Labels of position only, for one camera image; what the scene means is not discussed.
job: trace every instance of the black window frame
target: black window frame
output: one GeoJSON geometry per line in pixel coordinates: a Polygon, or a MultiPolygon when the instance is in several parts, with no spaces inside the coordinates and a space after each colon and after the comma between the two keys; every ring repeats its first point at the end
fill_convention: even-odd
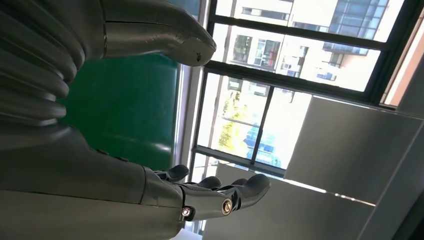
{"type": "Polygon", "coordinates": [[[197,118],[195,123],[195,131],[193,138],[193,148],[191,150],[190,162],[190,175],[189,181],[192,179],[192,172],[194,169],[196,154],[202,154],[208,157],[224,160],[230,163],[237,164],[242,167],[249,168],[254,171],[271,174],[276,177],[283,177],[286,170],[275,166],[267,165],[255,161],[260,147],[260,142],[263,134],[265,119],[270,107],[271,99],[275,88],[281,88],[288,91],[308,93],[315,96],[322,96],[326,98],[347,101],[351,103],[358,103],[370,107],[386,108],[387,110],[395,110],[390,106],[381,105],[381,99],[384,95],[386,87],[392,75],[395,72],[396,66],[401,58],[401,55],[407,45],[409,37],[411,36],[415,24],[417,23],[420,13],[424,7],[424,0],[405,0],[399,14],[395,20],[394,26],[387,38],[386,42],[379,42],[370,39],[357,38],[351,36],[338,35],[327,32],[319,32],[308,29],[301,29],[295,27],[282,26],[277,24],[258,22],[246,19],[234,18],[234,11],[232,10],[230,16],[216,15],[218,0],[210,1],[209,17],[207,31],[211,36],[214,34],[215,24],[222,24],[228,26],[237,26],[242,28],[255,29],[260,31],[278,33],[283,35],[291,35],[324,42],[342,44],[346,46],[353,46],[363,49],[379,50],[380,55],[375,64],[374,70],[368,80],[364,91],[355,91],[345,89],[329,84],[322,84],[313,81],[308,81],[298,77],[291,77],[281,75],[265,70],[249,68],[243,65],[229,64],[225,62],[211,60],[203,68],[203,77],[200,87],[200,98],[198,102],[197,118]],[[256,142],[253,149],[251,159],[239,157],[226,152],[212,149],[207,146],[198,144],[200,122],[202,119],[202,110],[206,92],[206,82],[208,74],[217,74],[220,76],[227,76],[240,80],[247,80],[262,85],[269,86],[267,93],[266,104],[264,107],[262,119],[259,125],[256,142]]]}

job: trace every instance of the robotic arm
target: robotic arm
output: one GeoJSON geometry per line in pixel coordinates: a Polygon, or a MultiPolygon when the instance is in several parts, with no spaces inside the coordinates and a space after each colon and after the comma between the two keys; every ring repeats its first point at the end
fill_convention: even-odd
{"type": "Polygon", "coordinates": [[[87,60],[161,52],[202,66],[216,50],[187,12],[159,0],[0,0],[0,239],[169,239],[270,188],[264,175],[178,183],[91,149],[56,98],[87,60]]]}

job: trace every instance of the silver metal bolt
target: silver metal bolt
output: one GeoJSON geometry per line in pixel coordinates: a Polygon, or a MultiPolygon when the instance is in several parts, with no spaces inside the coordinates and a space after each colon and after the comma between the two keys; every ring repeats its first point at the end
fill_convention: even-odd
{"type": "Polygon", "coordinates": [[[222,214],[227,216],[228,214],[231,213],[232,209],[233,209],[233,202],[231,201],[231,199],[229,198],[225,199],[222,204],[222,214]]]}
{"type": "Polygon", "coordinates": [[[192,213],[192,210],[188,207],[184,207],[182,209],[181,215],[183,215],[184,217],[188,217],[190,216],[190,214],[192,213]]]}

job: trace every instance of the green foliage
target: green foliage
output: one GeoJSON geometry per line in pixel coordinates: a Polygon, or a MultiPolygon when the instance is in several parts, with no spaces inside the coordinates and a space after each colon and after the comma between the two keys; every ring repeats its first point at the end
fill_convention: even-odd
{"type": "MultiPolygon", "coordinates": [[[[227,118],[242,121],[246,115],[247,106],[240,107],[241,93],[239,91],[231,92],[228,99],[225,100],[222,114],[227,118]]],[[[222,132],[218,140],[218,150],[232,153],[239,156],[245,156],[248,147],[243,139],[246,133],[242,130],[239,123],[229,121],[222,126],[222,132]]]]}

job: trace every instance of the green wall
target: green wall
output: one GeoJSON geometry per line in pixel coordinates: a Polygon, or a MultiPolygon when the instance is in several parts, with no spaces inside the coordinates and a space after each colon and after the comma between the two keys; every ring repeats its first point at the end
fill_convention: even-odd
{"type": "Polygon", "coordinates": [[[177,64],[159,54],[87,62],[70,85],[62,123],[94,149],[154,170],[170,167],[177,64]]]}

